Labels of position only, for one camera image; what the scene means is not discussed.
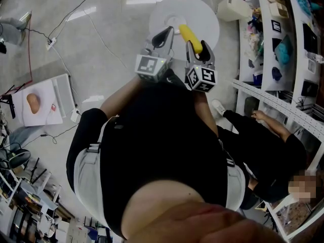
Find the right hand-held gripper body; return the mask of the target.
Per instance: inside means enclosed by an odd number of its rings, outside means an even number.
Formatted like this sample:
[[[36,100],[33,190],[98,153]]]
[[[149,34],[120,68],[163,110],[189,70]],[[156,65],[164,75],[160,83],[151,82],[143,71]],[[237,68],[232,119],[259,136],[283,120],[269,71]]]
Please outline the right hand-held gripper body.
[[[192,91],[208,93],[218,81],[218,72],[215,69],[215,60],[202,62],[199,60],[189,61],[185,68],[185,84]]]

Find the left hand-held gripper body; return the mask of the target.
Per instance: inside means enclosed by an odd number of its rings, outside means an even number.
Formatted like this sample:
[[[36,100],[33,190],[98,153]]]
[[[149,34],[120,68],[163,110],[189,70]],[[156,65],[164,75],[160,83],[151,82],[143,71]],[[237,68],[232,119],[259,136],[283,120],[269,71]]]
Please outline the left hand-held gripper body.
[[[157,83],[169,68],[171,60],[172,56],[165,53],[164,46],[153,49],[145,40],[144,48],[136,57],[135,73],[143,80]]]

